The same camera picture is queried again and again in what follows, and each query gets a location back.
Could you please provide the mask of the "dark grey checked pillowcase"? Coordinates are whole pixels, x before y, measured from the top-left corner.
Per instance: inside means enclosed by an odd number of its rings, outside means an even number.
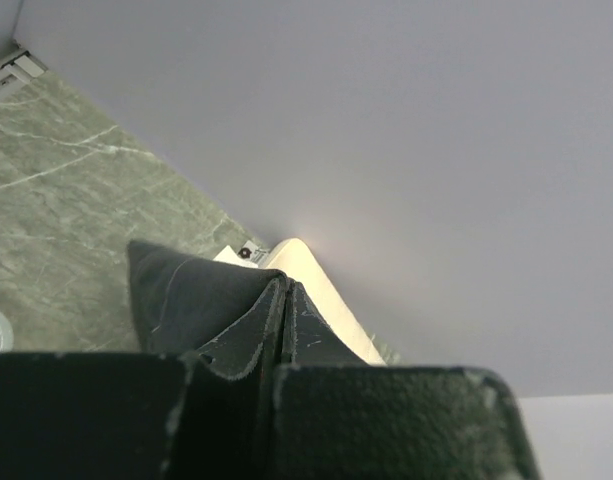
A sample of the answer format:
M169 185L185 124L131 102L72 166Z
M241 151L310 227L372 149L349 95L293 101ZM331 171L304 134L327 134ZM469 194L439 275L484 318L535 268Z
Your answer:
M142 351L196 350L242 318L277 270L241 267L145 240L126 249L130 309Z

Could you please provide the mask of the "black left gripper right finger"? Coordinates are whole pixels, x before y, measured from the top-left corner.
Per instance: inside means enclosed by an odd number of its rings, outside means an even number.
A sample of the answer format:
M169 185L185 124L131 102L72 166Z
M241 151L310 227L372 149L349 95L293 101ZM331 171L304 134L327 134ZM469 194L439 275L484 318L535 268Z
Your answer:
M518 402L476 367L371 366L301 285L273 391L277 479L537 479Z

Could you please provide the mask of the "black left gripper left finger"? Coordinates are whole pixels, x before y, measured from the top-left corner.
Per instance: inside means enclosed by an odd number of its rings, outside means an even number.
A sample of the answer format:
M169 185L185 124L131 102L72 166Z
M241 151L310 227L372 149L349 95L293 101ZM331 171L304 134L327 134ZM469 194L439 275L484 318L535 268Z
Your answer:
M200 352L0 354L0 479L260 479L285 280Z

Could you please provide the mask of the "cream white pillow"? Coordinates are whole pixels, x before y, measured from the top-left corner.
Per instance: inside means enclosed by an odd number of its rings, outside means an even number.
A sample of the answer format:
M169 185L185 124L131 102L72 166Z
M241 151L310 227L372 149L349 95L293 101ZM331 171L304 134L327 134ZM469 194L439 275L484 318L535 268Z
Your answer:
M370 365L386 365L365 329L302 240L291 238L280 242L261 261L260 267L281 270L300 282L324 321L353 353Z

